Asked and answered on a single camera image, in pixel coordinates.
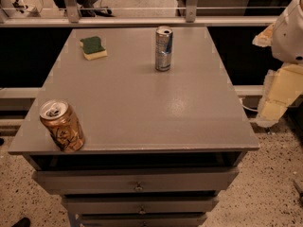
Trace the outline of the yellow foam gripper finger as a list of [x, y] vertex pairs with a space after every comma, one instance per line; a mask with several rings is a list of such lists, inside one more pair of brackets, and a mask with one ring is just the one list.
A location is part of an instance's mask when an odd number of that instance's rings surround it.
[[267, 47], [272, 45], [274, 24], [267, 26], [252, 41], [253, 45]]
[[258, 104], [257, 125], [263, 128], [274, 126], [302, 93], [302, 64], [283, 63], [277, 71], [269, 70]]

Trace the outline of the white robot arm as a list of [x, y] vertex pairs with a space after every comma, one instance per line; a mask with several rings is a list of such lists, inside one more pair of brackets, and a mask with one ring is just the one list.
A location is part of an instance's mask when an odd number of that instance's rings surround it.
[[256, 123], [270, 128], [303, 93], [303, 0], [293, 0], [252, 44], [270, 46], [272, 56], [282, 61], [279, 69], [265, 76], [258, 104]]

